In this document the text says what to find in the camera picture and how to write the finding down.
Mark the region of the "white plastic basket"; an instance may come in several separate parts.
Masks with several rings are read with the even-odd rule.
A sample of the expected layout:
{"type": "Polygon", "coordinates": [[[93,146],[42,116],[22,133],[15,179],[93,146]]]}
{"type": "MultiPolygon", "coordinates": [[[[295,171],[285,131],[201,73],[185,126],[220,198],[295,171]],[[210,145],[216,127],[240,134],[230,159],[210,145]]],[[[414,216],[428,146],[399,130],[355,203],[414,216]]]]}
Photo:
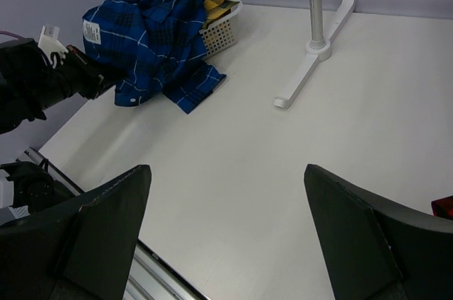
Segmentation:
{"type": "Polygon", "coordinates": [[[201,29],[200,34],[207,54],[204,59],[208,59],[221,51],[231,47],[238,41],[238,14],[243,8],[241,0],[228,0],[237,1],[235,6],[229,9],[226,15],[210,24],[207,29],[201,29]]]}

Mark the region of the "red plaid shirt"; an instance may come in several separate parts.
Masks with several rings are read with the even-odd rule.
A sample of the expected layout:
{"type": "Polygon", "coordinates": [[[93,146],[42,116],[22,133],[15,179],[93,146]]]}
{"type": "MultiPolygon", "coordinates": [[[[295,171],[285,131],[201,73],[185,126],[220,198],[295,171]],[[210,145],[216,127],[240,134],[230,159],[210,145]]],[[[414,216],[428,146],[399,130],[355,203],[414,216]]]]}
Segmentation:
{"type": "Polygon", "coordinates": [[[446,197],[431,202],[432,212],[436,217],[443,219],[453,218],[453,199],[446,197]]]}

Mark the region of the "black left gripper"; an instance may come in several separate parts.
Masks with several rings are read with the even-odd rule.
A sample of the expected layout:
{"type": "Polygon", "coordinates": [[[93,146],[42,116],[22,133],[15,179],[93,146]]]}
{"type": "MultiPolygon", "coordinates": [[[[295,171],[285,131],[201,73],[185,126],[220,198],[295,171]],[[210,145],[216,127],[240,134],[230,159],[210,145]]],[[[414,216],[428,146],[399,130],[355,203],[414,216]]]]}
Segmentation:
{"type": "Polygon", "coordinates": [[[126,78],[124,70],[100,63],[73,45],[67,45],[67,50],[65,60],[56,52],[51,53],[51,59],[42,55],[45,63],[42,100],[65,100],[74,94],[95,99],[101,94],[103,84],[126,78]]]}

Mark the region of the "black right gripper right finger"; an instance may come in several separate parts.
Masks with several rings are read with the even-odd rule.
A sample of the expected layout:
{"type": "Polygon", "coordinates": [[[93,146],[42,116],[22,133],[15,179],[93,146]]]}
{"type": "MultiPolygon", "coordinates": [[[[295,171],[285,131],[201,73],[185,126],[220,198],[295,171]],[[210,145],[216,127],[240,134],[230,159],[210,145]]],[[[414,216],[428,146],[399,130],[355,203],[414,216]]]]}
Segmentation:
{"type": "Polygon", "coordinates": [[[452,221],[309,164],[304,186],[335,299],[451,299],[452,221]]]}

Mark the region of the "aluminium mounting rail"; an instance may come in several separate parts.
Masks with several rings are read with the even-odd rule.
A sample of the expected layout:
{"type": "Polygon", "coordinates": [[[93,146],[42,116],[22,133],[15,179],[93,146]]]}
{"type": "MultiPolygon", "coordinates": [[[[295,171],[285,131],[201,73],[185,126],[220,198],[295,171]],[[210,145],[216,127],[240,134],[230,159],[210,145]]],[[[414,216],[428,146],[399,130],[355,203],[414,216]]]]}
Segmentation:
{"type": "MultiPolygon", "coordinates": [[[[22,161],[46,159],[27,149],[22,161]]],[[[151,169],[138,165],[89,192],[49,162],[49,174],[81,202],[56,265],[51,299],[205,299],[139,239],[151,169]]]]}

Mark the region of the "yellow plaid shirt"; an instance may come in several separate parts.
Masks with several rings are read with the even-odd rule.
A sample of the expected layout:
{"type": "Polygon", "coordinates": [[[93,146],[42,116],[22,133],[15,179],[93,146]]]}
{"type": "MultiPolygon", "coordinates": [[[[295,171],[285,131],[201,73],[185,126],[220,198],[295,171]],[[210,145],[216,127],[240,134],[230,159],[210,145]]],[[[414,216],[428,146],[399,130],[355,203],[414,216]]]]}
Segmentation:
{"type": "Polygon", "coordinates": [[[231,13],[233,7],[238,4],[238,1],[231,0],[205,0],[206,19],[202,28],[208,29],[211,24],[231,13]]]}

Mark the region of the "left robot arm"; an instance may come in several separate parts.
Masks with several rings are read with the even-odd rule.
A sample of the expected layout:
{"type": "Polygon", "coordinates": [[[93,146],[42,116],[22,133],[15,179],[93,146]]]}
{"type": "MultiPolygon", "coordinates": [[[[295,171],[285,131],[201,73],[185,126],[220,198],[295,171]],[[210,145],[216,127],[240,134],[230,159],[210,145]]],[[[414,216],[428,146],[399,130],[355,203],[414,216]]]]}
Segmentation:
{"type": "MultiPolygon", "coordinates": [[[[45,111],[79,94],[93,100],[126,73],[91,59],[77,47],[45,54],[32,38],[1,44],[1,133],[15,130],[23,121],[45,120],[45,111]]],[[[1,165],[1,207],[26,207],[40,212],[72,197],[48,172],[47,159],[39,163],[1,165]]]]}

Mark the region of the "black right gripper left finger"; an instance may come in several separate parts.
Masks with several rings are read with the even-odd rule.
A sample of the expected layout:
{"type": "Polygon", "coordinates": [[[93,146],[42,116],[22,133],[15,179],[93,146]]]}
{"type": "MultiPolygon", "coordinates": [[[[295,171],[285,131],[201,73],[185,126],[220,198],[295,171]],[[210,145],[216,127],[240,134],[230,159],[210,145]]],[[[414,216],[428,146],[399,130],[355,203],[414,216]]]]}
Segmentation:
{"type": "Polygon", "coordinates": [[[151,177],[148,165],[138,165],[2,224],[1,298],[122,299],[151,177]]]}

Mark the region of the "white clothes rack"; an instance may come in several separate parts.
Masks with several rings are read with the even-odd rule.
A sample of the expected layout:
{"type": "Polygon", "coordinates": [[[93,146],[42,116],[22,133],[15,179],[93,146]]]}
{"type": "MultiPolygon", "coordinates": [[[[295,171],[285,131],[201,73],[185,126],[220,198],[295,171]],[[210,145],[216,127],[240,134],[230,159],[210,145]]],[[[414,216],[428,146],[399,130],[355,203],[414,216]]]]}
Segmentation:
{"type": "Polygon", "coordinates": [[[300,68],[274,97],[273,105],[289,109],[302,92],[318,65],[333,54],[332,44],[355,10],[356,0],[342,0],[333,14],[330,25],[323,26],[323,0],[309,0],[311,39],[305,46],[300,68]]]}

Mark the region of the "blue plaid shirt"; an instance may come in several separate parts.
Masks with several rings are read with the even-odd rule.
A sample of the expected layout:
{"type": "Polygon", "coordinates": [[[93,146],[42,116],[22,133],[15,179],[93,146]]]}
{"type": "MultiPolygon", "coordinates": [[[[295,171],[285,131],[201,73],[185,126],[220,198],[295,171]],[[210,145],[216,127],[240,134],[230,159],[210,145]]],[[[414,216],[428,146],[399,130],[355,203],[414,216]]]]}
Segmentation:
{"type": "Polygon", "coordinates": [[[126,73],[117,106],[163,94],[189,114],[223,83],[226,74],[204,61],[205,1],[106,0],[85,12],[85,53],[126,73]]]}

